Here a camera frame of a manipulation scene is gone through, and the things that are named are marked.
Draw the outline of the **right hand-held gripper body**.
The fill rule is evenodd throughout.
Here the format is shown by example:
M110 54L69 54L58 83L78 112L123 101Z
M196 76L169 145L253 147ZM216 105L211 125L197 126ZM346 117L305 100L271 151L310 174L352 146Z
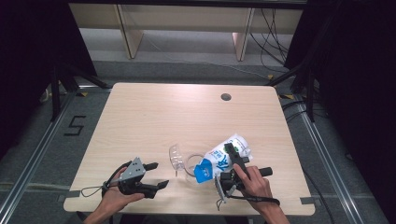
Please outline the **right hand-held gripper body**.
M259 169L262 177L269 176L273 174L271 167L265 167ZM219 175L215 175L215 187L217 189L219 199L217 203L226 203L227 199L238 199L246 200L249 202L274 202L274 199L256 196L233 196L235 190L245 189L242 180L237 175L236 171L232 169L230 172L221 172Z

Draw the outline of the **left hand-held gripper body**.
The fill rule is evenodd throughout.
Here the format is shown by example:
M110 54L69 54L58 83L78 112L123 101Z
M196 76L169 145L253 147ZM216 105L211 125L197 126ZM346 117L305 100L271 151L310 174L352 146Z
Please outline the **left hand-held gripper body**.
M131 161L127 169L120 175L118 180L118 188L122 194L131 195L135 193L142 193L146 197L149 185L143 184L141 182L141 179L146 173L143 164L144 163L140 160L140 158L136 157Z

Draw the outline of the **white and blue milk pouch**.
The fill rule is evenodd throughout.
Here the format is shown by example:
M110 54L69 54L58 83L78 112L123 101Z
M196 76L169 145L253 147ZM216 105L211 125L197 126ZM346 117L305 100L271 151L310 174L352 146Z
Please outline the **white and blue milk pouch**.
M253 159L248 142L244 137L236 133L206 152L204 157L194 167L193 173L199 184L212 180L215 175L219 175L221 172L228 172L232 169L233 166L230 155L225 147L226 144L232 144L240 157Z

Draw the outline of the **clear glass cup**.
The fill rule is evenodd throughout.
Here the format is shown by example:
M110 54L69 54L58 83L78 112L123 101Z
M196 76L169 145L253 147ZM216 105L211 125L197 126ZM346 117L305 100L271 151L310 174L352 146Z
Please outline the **clear glass cup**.
M197 164L201 162L201 160L204 158L203 154L199 153L194 153L191 154L187 159L185 163L185 171L186 171L186 179L188 182L192 184L196 184L196 177L194 174L194 169Z

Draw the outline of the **person's right hand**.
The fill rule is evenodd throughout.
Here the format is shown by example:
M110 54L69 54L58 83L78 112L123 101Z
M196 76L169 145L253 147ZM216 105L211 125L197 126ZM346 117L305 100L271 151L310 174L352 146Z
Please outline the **person's right hand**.
M245 186L244 193L247 196L256 196L256 197L272 196L272 192L269 186L269 181L262 177L259 168L257 166L247 167L246 173L238 164L235 164L233 168L240 177L240 179L242 180L242 183Z

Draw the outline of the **person's left hand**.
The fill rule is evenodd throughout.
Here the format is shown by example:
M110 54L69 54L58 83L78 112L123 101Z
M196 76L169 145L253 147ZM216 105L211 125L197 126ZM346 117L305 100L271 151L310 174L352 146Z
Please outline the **person's left hand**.
M126 205L142 200L143 198L144 194L142 193L124 195L117 187L111 187L103 196L96 211L102 217L110 217L122 210Z

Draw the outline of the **translucent plastic spoon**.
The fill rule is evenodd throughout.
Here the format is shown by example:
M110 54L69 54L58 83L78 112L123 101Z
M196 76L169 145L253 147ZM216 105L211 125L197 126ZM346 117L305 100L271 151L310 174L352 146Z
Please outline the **translucent plastic spoon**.
M180 171L184 170L185 165L178 144L169 147L169 160L171 162L173 169L175 170L176 175Z

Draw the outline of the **black metal stand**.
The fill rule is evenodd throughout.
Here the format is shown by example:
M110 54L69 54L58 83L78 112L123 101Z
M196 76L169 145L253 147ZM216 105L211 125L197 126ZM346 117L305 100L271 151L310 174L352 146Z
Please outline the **black metal stand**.
M273 80L270 80L267 83L267 86L274 87L275 85L283 82L289 77L295 76L294 81L292 82L290 89L293 93L301 93L303 90L306 90L306 98L305 98L305 108L307 112L307 116L309 117L311 122L314 122L314 112L313 112L313 104L314 104L314 82L315 76L311 69L311 62L308 60L303 60L294 68L290 69L289 72L277 77Z
M55 121L61 113L61 101L59 84L62 84L67 92L79 90L79 85L75 80L75 76L88 80L95 86L102 89L111 89L112 86L101 81L98 77L89 75L88 73L78 69L77 67L67 64L58 63L50 72L50 86L52 93L52 118Z

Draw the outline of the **light wooden desk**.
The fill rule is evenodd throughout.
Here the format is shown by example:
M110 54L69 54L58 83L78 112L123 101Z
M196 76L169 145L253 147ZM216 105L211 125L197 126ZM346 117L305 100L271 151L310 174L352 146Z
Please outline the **light wooden desk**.
M236 60L244 60L250 33L295 33L302 16L300 9L177 7L108 4L72 4L80 28L117 29L126 56L136 56L146 30L223 32L233 35ZM270 29L263 23L275 21Z

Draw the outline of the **black curtain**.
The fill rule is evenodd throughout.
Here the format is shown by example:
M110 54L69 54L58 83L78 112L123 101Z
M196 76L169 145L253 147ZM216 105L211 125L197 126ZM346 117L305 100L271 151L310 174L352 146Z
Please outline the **black curtain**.
M396 0L345 0L314 74L349 153L396 224Z
M92 59L69 4L58 0L0 0L0 159L61 64L94 76Z

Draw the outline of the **aluminium floor rail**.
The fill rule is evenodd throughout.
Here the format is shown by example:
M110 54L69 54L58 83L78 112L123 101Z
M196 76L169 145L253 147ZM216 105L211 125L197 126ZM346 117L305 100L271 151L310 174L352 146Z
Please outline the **aluminium floor rail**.
M324 169L330 178L332 187L340 201L340 204L343 206L349 223L364 224L363 218L355 203L355 200L353 199L349 189L346 186L346 183L337 170L335 163L333 162L332 157L325 143L323 142L321 135L319 134L316 124L308 117L307 106L299 105L298 109L302 113L304 125L311 136L311 139L318 152L318 156L320 157Z
M33 175L35 174L37 167L44 158L47 149L50 146L50 142L55 136L59 129L60 123L64 119L64 114L74 100L76 93L74 91L69 92L65 95L64 100L61 104L59 114L52 119L46 127L45 132L39 138L39 142L35 146L29 160L23 166L23 170L19 175L19 178L12 183L11 188L7 194L7 197L3 200L0 205L0 224L7 224L12 217L16 207L18 206L21 197L28 187Z

